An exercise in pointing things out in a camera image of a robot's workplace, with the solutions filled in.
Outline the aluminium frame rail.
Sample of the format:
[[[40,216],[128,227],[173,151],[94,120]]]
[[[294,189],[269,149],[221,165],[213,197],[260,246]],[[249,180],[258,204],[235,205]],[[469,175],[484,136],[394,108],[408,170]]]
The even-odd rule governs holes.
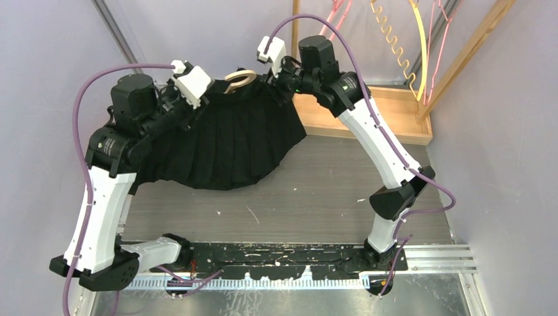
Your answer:
[[[99,17],[108,29],[116,46],[122,53],[124,59],[127,63],[138,63],[130,44],[124,36],[124,33],[120,29],[115,17],[113,16],[107,2],[105,0],[91,0],[91,3],[95,7]]]

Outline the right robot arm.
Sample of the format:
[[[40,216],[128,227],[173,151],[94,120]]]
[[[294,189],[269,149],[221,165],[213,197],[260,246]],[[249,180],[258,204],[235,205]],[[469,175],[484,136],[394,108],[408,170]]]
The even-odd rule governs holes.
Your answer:
[[[354,71],[342,72],[332,42],[309,36],[299,42],[300,60],[289,56],[282,39],[265,36],[257,59],[270,63],[267,83],[285,92],[311,95],[328,109],[362,145],[376,166],[383,186],[369,197],[374,222],[364,243],[363,258],[373,270],[393,262],[395,230],[435,172],[409,156],[386,126],[370,90]]]

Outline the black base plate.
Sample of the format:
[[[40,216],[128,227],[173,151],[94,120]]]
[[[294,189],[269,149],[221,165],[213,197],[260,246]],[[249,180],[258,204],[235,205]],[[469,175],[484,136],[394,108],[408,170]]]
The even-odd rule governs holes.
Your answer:
[[[196,278],[218,273],[225,280],[297,280],[309,271],[312,280],[348,280],[361,273],[406,271],[408,264],[404,251],[392,248],[378,257],[361,244],[194,242],[186,258],[164,267]]]

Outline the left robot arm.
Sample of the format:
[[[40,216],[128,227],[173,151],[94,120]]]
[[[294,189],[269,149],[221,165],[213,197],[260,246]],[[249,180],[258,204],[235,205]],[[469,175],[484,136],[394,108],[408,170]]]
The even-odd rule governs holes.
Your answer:
[[[166,266],[177,272],[190,267],[190,242],[167,233],[154,241],[118,243],[141,165],[163,133],[186,126],[208,105],[205,92],[213,80],[206,74],[175,74],[158,89],[152,77],[131,74],[111,90],[110,122],[90,137],[85,154],[91,186],[86,189],[78,225],[67,250],[49,268],[79,280],[93,292],[125,289],[137,273]]]

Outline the wooden rack post right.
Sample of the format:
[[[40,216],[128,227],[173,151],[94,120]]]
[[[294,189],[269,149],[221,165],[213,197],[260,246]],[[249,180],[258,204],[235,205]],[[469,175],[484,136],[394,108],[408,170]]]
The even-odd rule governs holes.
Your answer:
[[[489,35],[494,31],[503,17],[516,3],[515,0],[498,0],[492,5],[485,17],[480,21],[476,30],[472,33],[465,46],[454,58],[445,74],[442,76],[441,82],[430,93],[431,100],[426,105],[419,108],[416,120],[419,123],[425,121],[442,95],[449,89],[453,81],[467,66],[469,61],[474,57],[476,52],[482,47]]]

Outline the wooden rack post left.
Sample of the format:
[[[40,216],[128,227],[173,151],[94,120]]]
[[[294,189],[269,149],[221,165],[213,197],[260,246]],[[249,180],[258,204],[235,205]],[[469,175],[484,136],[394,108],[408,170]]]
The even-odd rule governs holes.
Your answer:
[[[292,13],[291,15],[297,15],[300,13],[300,0],[293,0],[292,1]],[[297,57],[298,54],[298,47],[297,47],[297,43],[298,43],[298,35],[299,35],[299,22],[298,20],[292,20],[291,22],[291,49],[290,49],[290,53],[292,57]]]

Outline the wooden rack base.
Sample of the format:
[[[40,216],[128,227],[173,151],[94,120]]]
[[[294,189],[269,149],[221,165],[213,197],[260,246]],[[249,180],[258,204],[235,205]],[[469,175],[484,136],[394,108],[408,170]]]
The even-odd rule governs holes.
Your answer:
[[[403,144],[428,145],[432,138],[432,125],[427,118],[417,122],[419,103],[405,86],[369,86],[380,110],[397,139]],[[296,94],[293,104],[306,133],[316,136],[353,138],[353,133],[328,109],[321,107],[311,95]]]

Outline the pink plastic hanger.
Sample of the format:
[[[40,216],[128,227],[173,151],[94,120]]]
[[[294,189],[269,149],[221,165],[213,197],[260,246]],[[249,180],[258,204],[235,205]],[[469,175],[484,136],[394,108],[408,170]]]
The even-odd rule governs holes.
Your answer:
[[[335,26],[336,30],[339,30],[344,23],[352,4],[352,0],[333,0],[330,13],[326,17],[327,23],[330,23]]]

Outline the black garment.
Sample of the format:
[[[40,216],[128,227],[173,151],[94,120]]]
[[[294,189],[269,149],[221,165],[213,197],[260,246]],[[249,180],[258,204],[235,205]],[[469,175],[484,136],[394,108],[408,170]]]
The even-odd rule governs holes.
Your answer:
[[[174,127],[155,139],[129,193],[158,180],[198,190],[251,186],[276,169],[288,151],[307,135],[293,104],[259,75],[226,93],[216,80],[205,94],[208,107],[187,130]]]

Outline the wooden rack post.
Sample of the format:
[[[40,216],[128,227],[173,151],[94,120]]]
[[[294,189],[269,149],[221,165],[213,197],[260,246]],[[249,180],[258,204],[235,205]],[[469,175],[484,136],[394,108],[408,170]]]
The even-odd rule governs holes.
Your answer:
[[[465,46],[454,58],[445,74],[442,76],[441,82],[430,93],[431,100],[426,105],[419,108],[416,120],[419,123],[425,121],[442,95],[449,89],[453,81],[467,66],[469,61],[474,57],[476,52],[482,47],[489,35],[494,31],[503,17],[516,3],[515,0],[498,0],[492,5],[485,17],[480,21],[476,30],[472,33]]]
[[[300,13],[300,0],[293,0],[292,1],[292,13],[291,15],[297,15]],[[291,49],[290,49],[290,53],[292,57],[297,57],[298,54],[298,47],[297,47],[297,43],[298,43],[298,35],[299,35],[299,22],[298,20],[292,20],[291,22]]]

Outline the pink wire hanger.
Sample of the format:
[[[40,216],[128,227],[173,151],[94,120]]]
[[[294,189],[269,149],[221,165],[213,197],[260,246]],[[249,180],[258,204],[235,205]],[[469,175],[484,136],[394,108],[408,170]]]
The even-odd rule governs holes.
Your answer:
[[[446,37],[449,27],[455,15],[455,10],[460,5],[460,1],[433,1],[431,10],[431,25],[429,27],[428,37],[428,74],[425,85],[424,97],[422,104],[427,106],[432,99],[436,78],[440,73],[442,55],[444,52]]]

